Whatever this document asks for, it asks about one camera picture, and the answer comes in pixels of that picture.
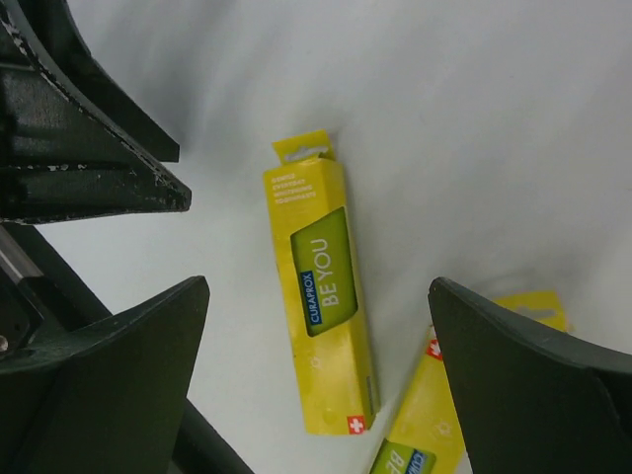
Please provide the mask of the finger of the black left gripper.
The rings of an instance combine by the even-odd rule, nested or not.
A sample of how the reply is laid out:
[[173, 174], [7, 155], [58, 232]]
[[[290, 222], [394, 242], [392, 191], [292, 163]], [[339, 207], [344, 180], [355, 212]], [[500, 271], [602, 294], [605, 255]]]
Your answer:
[[19, 5], [47, 53], [91, 103], [158, 161], [179, 160], [179, 144], [93, 57], [65, 1], [21, 1]]
[[25, 14], [1, 17], [1, 219], [185, 212], [191, 190], [73, 85]]

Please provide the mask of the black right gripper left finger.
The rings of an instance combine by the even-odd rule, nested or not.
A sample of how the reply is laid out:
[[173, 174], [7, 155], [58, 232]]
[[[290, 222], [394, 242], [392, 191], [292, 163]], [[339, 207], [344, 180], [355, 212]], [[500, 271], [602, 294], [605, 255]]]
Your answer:
[[2, 472], [167, 472], [208, 301], [193, 276], [4, 358]]

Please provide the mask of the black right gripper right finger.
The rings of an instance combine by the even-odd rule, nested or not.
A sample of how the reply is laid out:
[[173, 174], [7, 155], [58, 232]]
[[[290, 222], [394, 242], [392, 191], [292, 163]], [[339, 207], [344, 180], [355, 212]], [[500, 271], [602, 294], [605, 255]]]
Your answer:
[[630, 472], [629, 354], [446, 277], [428, 299], [473, 472]]

